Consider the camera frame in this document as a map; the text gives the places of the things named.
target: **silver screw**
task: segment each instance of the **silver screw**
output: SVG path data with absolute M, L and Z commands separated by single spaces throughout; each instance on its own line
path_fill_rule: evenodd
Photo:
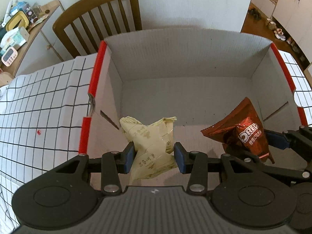
M 107 185 L 104 187 L 104 191 L 105 192 L 117 192 L 119 190 L 119 186 L 117 185 Z
M 302 176 L 303 176 L 304 178 L 308 178 L 308 177 L 310 177 L 310 173 L 309 173 L 309 172 L 303 172 L 303 173 L 302 173 Z
M 190 186 L 190 190 L 192 192 L 202 192 L 205 190 L 205 187 L 203 185 L 200 185 L 200 184 L 193 184 Z

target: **wooden chair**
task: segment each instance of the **wooden chair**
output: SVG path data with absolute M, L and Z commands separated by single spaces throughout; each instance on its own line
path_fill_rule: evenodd
M 99 28 L 99 25 L 96 22 L 95 17 L 91 12 L 92 9 L 94 9 L 96 7 L 98 8 L 100 16 L 101 16 L 102 21 L 103 21 L 103 24 L 104 24 L 105 29 L 107 31 L 107 34 L 109 36 L 111 36 L 112 32 L 110 30 L 110 26 L 107 23 L 106 17 L 105 17 L 104 12 L 101 8 L 102 4 L 107 3 L 109 11 L 110 11 L 110 15 L 111 15 L 112 20 L 113 20 L 113 24 L 115 26 L 115 29 L 116 29 L 118 34 L 121 33 L 121 29 L 120 29 L 120 26 L 118 24 L 118 21 L 117 21 L 115 12 L 113 10 L 113 7 L 111 5 L 111 1 L 114 1 L 114 0 L 80 0 L 77 3 L 73 4 L 72 6 L 70 6 L 68 9 L 66 9 L 60 15 L 60 17 L 55 21 L 55 23 L 53 25 L 53 31 L 55 32 L 57 37 L 60 39 L 60 41 L 65 46 L 65 48 L 69 51 L 69 53 L 74 58 L 76 56 L 81 55 L 81 54 L 78 52 L 77 48 L 74 46 L 74 44 L 72 43 L 72 41 L 70 40 L 70 38 L 68 37 L 68 35 L 66 34 L 66 32 L 64 30 L 68 25 L 71 25 L 71 27 L 73 28 L 74 33 L 77 36 L 77 38 L 78 38 L 80 44 L 82 45 L 83 49 L 85 50 L 85 52 L 87 54 L 91 54 L 89 48 L 87 47 L 85 41 L 83 40 L 81 34 L 79 33 L 79 31 L 77 29 L 77 27 L 74 25 L 73 21 L 76 20 L 77 18 L 80 19 L 82 27 L 83 27 L 84 31 L 86 32 L 92 46 L 94 47 L 96 52 L 98 51 L 98 46 L 94 40 L 94 37 L 92 36 L 90 29 L 88 28 L 85 20 L 82 17 L 83 14 L 88 12 L 99 39 L 100 40 L 104 39 L 103 34 L 101 33 L 101 30 Z M 125 13 L 125 10 L 124 10 L 124 7 L 122 5 L 121 0 L 118 0 L 118 5 L 119 5 L 120 13 L 122 16 L 122 20 L 124 22 L 125 29 L 127 32 L 130 32 L 128 20 L 127 20 L 126 13 Z M 135 25 L 135 30 L 136 31 L 142 30 L 142 23 L 141 23 L 140 8 L 139 8 L 138 0 L 130 0 L 130 5 L 131 5 L 133 21 L 134 21 L 134 25 Z

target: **circular cover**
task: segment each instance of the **circular cover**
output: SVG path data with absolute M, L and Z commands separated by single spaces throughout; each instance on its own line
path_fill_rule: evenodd
M 34 179 L 12 198 L 19 222 L 35 229 L 60 229 L 88 217 L 97 204 L 96 192 L 87 183 L 56 175 Z
M 272 227 L 288 219 L 296 207 L 296 195 L 270 176 L 235 174 L 217 186 L 212 203 L 230 221 L 248 227 Z
M 297 194 L 297 206 L 290 226 L 301 233 L 312 233 L 312 183 L 297 184 L 291 189 Z

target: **white plastic package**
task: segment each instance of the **white plastic package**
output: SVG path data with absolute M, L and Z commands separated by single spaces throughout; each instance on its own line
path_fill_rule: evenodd
M 137 152 L 130 175 L 130 182 L 136 179 L 154 178 L 161 173 L 176 168 L 174 156 L 173 122 L 176 117 L 143 125 L 135 118 L 120 119 L 123 133 L 128 141 L 133 141 Z

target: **wooden floor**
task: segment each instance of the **wooden floor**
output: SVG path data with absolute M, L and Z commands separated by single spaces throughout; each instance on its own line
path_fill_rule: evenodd
M 306 65 L 300 61 L 297 54 L 286 41 L 282 41 L 275 37 L 274 32 L 265 25 L 265 19 L 266 18 L 262 18 L 257 21 L 252 15 L 247 13 L 241 32 L 262 36 L 272 40 L 277 46 L 277 49 L 290 53 L 303 70 Z

